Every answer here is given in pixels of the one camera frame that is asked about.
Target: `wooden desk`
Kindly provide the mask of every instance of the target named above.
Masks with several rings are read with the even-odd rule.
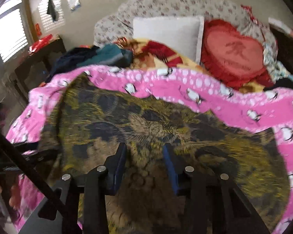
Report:
[[[62,54],[66,53],[66,49],[61,38],[52,41],[36,53],[33,53],[30,56],[28,56],[14,70],[14,73],[11,73],[10,81],[12,82],[15,90],[22,97],[22,99],[26,101],[26,103],[28,103],[28,93],[31,89],[29,89],[26,85],[25,79],[29,76],[30,68],[38,62],[43,62],[47,71],[50,72],[52,65],[49,63],[48,55],[52,52],[61,52]]]

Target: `window blinds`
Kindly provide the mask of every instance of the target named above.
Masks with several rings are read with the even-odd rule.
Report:
[[[0,15],[21,2],[22,0],[5,0],[5,2],[0,7]]]
[[[20,9],[0,19],[0,55],[3,62],[27,44]]]
[[[65,24],[64,14],[61,7],[61,0],[53,0],[55,10],[59,13],[58,21],[53,22],[51,15],[47,14],[49,0],[42,0],[38,5],[42,26],[45,32],[49,32]]]

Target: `metal screw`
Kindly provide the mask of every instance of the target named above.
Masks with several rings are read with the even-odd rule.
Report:
[[[62,176],[63,180],[69,180],[70,178],[71,178],[71,176],[68,173],[66,173]]]
[[[106,167],[104,165],[100,165],[98,166],[98,168],[96,169],[98,172],[103,172],[106,170]]]
[[[223,180],[228,180],[229,179],[229,175],[228,174],[220,174],[220,178],[223,179]]]
[[[187,173],[192,173],[192,172],[194,172],[194,168],[192,166],[187,166],[187,167],[185,167],[185,171]]]

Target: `red heart-shaped pillow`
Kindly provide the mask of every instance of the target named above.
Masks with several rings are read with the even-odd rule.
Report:
[[[215,78],[236,89],[262,74],[270,80],[261,43],[223,20],[206,22],[204,27],[201,61]]]

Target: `white pillow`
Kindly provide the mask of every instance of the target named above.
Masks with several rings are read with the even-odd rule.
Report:
[[[204,17],[133,19],[133,37],[161,42],[196,63],[201,60]]]

